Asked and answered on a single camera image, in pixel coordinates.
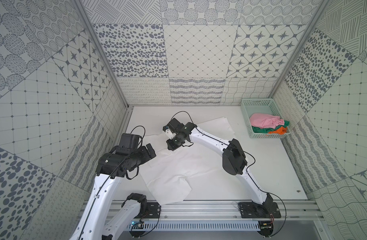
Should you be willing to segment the white t-shirt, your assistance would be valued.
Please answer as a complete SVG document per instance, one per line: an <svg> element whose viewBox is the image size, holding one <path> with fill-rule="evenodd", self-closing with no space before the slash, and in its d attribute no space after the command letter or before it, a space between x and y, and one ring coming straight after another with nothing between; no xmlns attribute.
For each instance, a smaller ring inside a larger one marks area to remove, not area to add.
<svg viewBox="0 0 367 240"><path fill-rule="evenodd" d="M200 145L169 151L165 134L145 137L157 156L140 167L141 191L160 205L184 200L234 200L240 195L237 178L222 168L222 158Z"/></svg>

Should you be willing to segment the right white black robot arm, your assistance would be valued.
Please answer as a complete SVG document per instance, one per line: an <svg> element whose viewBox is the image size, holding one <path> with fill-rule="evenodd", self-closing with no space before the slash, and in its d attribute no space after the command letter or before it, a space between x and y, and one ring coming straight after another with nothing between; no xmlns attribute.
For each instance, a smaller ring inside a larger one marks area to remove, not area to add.
<svg viewBox="0 0 367 240"><path fill-rule="evenodd" d="M168 149L175 151L186 142L200 144L222 157L222 168L230 175L240 179L248 192L251 202L240 202L238 208L243 217L248 218L280 218L278 205L273 200L274 194L261 189L251 174L245 152L236 139L224 140L205 132L197 125L188 122L186 125L173 118L163 127L168 140Z"/></svg>

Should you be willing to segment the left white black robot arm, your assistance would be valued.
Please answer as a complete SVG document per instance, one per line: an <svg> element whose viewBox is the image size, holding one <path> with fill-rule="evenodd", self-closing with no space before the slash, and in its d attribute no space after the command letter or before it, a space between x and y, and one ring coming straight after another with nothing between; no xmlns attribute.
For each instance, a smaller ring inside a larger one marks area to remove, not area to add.
<svg viewBox="0 0 367 240"><path fill-rule="evenodd" d="M147 214L147 197L132 193L122 208L107 223L114 195L128 173L156 157L151 144L124 153L104 154L98 162L94 186L82 217L71 236L72 240L116 240L136 217Z"/></svg>

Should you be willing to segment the left green circuit board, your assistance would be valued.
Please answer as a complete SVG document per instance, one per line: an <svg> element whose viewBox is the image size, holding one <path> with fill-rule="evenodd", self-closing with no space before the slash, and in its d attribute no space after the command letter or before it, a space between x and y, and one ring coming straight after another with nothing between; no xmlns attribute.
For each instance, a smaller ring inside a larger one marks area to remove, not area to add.
<svg viewBox="0 0 367 240"><path fill-rule="evenodd" d="M131 231L136 229L143 229L144 228L144 222L132 222Z"/></svg>

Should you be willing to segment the pink t-shirt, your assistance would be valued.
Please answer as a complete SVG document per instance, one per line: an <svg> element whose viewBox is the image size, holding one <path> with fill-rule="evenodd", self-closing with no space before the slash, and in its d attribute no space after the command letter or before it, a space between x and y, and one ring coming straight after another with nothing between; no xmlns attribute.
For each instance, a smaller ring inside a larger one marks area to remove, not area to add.
<svg viewBox="0 0 367 240"><path fill-rule="evenodd" d="M249 118L252 127L266 129L275 129L277 126L283 126L285 121L280 116L273 116L263 113L254 113Z"/></svg>

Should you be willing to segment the green plastic basket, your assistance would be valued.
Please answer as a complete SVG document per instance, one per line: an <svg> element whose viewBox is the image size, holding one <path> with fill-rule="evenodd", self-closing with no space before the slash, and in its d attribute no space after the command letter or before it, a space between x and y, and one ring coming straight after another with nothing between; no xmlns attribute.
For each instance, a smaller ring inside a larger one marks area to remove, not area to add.
<svg viewBox="0 0 367 240"><path fill-rule="evenodd" d="M290 122L282 116L273 99L242 99L240 108L252 139L282 139L290 134Z"/></svg>

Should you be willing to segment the orange t-shirt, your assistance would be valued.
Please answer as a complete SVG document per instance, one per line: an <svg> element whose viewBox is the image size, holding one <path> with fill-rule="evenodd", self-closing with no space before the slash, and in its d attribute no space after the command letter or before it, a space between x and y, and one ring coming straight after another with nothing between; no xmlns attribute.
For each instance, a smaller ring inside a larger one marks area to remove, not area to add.
<svg viewBox="0 0 367 240"><path fill-rule="evenodd" d="M269 134L278 134L278 135L284 135L287 133L287 127L280 127L274 131L269 132Z"/></svg>

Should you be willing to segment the right black circuit board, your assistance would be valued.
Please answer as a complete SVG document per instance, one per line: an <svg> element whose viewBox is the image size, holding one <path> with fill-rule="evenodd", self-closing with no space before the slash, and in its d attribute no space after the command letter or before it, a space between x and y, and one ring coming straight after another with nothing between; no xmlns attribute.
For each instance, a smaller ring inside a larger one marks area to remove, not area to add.
<svg viewBox="0 0 367 240"><path fill-rule="evenodd" d="M258 226L259 226L258 233L264 238L268 238L273 234L272 222L258 222Z"/></svg>

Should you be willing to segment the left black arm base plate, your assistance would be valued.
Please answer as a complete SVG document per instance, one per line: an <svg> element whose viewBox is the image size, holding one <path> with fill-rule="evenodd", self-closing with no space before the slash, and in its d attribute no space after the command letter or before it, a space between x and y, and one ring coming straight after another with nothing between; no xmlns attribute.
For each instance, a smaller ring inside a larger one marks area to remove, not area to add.
<svg viewBox="0 0 367 240"><path fill-rule="evenodd" d="M161 205L157 202L147 202L146 204L141 204L140 213L135 217L135 219L158 219L161 213Z"/></svg>

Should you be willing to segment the aluminium mounting rail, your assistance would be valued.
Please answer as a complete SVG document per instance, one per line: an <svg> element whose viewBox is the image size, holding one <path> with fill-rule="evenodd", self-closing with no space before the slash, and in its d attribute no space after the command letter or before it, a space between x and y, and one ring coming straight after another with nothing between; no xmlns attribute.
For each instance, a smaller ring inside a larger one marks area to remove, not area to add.
<svg viewBox="0 0 367 240"><path fill-rule="evenodd" d="M248 213L238 208L240 201L183 201L159 207L156 201L148 201L146 219L162 220L234 220L248 219L257 221L294 220L314 221L323 215L316 202L309 200L275 200L276 205L266 215L256 215L252 208L243 207Z"/></svg>

